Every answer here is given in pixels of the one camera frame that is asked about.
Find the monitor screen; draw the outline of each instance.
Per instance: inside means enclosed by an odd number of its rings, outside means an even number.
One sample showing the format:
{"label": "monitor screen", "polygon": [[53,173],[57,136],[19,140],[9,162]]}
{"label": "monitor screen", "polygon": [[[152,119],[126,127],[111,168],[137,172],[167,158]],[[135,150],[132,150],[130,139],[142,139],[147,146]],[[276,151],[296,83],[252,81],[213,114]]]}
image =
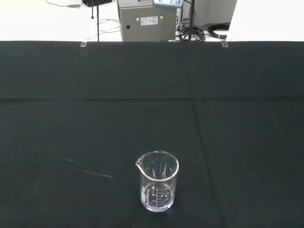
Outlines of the monitor screen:
{"label": "monitor screen", "polygon": [[184,0],[154,0],[156,6],[171,6],[181,8]]}

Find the black equipment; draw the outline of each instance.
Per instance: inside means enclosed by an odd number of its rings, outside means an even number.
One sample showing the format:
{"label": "black equipment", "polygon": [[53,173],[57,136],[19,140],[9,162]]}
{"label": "black equipment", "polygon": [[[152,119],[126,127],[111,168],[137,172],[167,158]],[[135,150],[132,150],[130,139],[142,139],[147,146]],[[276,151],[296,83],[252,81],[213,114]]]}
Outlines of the black equipment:
{"label": "black equipment", "polygon": [[112,2],[112,0],[82,0],[82,2],[88,6],[88,7],[92,7],[93,6],[97,6],[97,5],[102,5],[102,4],[106,4],[106,3],[110,3]]}

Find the metal box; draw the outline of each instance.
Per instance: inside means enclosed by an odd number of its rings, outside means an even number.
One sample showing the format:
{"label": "metal box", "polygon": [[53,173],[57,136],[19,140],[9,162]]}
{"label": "metal box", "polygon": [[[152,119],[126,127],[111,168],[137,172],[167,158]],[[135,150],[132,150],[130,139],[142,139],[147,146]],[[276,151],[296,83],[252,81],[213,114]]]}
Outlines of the metal box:
{"label": "metal box", "polygon": [[123,41],[168,41],[175,38],[176,9],[151,0],[118,0]]}

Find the beaker rim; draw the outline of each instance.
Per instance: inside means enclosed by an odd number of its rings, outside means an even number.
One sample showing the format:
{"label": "beaker rim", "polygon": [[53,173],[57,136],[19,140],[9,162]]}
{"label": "beaker rim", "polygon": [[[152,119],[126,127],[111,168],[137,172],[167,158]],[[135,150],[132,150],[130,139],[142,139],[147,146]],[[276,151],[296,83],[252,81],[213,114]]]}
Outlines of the beaker rim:
{"label": "beaker rim", "polygon": [[[172,157],[172,158],[175,160],[177,167],[176,167],[175,172],[174,172],[170,177],[167,177],[167,178],[165,178],[165,179],[155,179],[155,178],[152,178],[152,177],[148,176],[148,175],[143,171],[143,169],[142,169],[142,167],[139,165],[139,162],[138,162],[138,161],[142,160],[144,157],[146,157],[146,156],[148,156],[148,155],[150,155],[150,154],[153,154],[153,153],[164,153],[164,154],[166,154],[166,155]],[[173,177],[176,176],[176,174],[178,173],[179,168],[180,168],[180,164],[179,164],[179,161],[177,160],[177,158],[176,158],[173,154],[168,153],[168,152],[166,152],[166,151],[152,151],[152,152],[148,152],[148,153],[144,154],[143,156],[141,156],[141,157],[136,161],[135,164],[136,164],[136,166],[139,168],[139,170],[141,171],[141,173],[142,173],[147,179],[149,179],[149,180],[151,180],[151,181],[156,181],[156,182],[164,182],[164,181],[168,181],[168,180],[172,179]]]}

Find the glass beaker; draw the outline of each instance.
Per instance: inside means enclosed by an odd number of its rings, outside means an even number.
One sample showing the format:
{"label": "glass beaker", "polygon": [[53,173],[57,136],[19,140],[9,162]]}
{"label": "glass beaker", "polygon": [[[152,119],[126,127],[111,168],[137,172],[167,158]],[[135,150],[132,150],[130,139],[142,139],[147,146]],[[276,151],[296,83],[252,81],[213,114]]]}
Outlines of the glass beaker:
{"label": "glass beaker", "polygon": [[141,200],[150,211],[162,212],[171,207],[175,196],[179,162],[166,151],[153,151],[137,162],[141,171]]}

